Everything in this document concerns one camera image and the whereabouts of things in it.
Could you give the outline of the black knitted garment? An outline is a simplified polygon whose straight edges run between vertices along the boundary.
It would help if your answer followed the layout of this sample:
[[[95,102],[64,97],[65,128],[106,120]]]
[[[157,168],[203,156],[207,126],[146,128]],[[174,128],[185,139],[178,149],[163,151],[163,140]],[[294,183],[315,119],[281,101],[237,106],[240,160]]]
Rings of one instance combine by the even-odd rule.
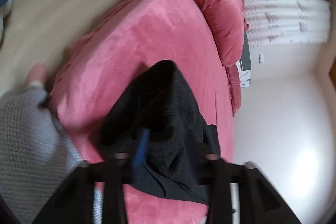
[[[103,159],[126,151],[147,135],[133,169],[132,186],[159,198],[207,204],[199,184],[203,152],[220,154],[217,127],[201,115],[187,81],[171,60],[134,79],[111,108],[98,133]]]

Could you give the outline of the grey knitted sleeve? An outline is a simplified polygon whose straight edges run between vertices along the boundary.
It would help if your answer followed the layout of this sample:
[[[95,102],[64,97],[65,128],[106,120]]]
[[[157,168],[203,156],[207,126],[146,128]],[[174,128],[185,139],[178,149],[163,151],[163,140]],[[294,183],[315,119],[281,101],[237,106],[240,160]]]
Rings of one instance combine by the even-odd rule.
[[[46,80],[37,64],[24,87],[1,96],[1,198],[19,223],[33,223],[71,172],[88,166],[45,106]]]

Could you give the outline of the dark pink pillow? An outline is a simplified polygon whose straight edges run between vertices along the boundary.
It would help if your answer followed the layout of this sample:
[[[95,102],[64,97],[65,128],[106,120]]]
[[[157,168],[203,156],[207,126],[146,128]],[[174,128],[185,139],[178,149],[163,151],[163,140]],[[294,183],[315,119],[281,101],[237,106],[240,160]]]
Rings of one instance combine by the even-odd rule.
[[[228,78],[232,115],[235,116],[242,105],[242,91],[240,87],[239,71],[236,64],[226,67]]]

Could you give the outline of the large pink folded duvet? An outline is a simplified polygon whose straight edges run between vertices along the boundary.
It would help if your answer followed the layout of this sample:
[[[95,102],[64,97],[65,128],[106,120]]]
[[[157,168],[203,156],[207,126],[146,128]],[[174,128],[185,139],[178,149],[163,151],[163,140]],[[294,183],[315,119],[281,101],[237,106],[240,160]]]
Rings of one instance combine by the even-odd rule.
[[[248,29],[245,21],[243,0],[194,0],[217,46],[224,67],[234,65],[242,56],[244,34]]]

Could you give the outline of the pink velvet bed cover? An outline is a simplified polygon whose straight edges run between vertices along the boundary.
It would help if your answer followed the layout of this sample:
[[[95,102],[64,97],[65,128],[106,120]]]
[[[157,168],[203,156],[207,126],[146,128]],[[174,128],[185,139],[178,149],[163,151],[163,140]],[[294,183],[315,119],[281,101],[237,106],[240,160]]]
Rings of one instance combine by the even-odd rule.
[[[187,80],[206,122],[217,126],[222,157],[232,159],[226,67],[194,0],[125,0],[72,46],[56,76],[50,108],[82,159],[102,160],[95,146],[102,120],[136,76],[167,59]]]

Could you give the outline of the white wall socket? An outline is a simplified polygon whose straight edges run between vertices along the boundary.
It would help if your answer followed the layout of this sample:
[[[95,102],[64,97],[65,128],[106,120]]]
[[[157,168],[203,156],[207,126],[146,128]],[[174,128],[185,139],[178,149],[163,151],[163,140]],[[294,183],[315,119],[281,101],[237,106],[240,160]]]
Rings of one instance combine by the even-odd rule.
[[[264,54],[263,53],[259,53],[259,63],[260,64],[264,63]]]

